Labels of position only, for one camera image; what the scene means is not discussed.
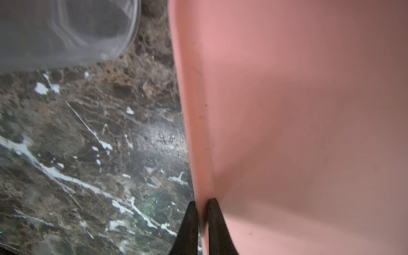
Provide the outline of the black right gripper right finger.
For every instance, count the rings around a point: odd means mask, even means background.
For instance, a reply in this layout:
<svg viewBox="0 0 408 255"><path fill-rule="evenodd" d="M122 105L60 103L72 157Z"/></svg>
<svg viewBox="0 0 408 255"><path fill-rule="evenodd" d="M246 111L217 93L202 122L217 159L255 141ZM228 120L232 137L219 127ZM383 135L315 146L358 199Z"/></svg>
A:
<svg viewBox="0 0 408 255"><path fill-rule="evenodd" d="M208 200L207 222L210 255L238 255L216 198Z"/></svg>

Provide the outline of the pink plastic tray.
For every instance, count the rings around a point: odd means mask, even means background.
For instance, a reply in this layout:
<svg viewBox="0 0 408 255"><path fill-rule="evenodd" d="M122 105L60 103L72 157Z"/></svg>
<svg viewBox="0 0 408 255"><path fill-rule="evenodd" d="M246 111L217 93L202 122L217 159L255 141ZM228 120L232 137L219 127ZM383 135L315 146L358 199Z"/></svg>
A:
<svg viewBox="0 0 408 255"><path fill-rule="evenodd" d="M407 1L168 11L200 218L240 255L407 254Z"/></svg>

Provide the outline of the clear faceted short tumbler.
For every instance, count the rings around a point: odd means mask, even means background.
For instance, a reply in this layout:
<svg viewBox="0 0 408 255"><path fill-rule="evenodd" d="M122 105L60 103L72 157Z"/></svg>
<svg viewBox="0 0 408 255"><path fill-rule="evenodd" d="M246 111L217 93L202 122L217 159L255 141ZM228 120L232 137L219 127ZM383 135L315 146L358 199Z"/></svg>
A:
<svg viewBox="0 0 408 255"><path fill-rule="evenodd" d="M140 1L2 1L1 72L115 59L140 19Z"/></svg>

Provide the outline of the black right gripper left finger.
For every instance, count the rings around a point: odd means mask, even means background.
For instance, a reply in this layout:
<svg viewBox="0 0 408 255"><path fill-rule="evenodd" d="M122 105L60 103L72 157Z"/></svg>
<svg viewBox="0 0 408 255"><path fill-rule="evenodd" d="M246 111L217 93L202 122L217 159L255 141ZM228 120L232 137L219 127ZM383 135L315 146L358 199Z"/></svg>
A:
<svg viewBox="0 0 408 255"><path fill-rule="evenodd" d="M186 213L169 255L198 254L199 216L196 202L188 204Z"/></svg>

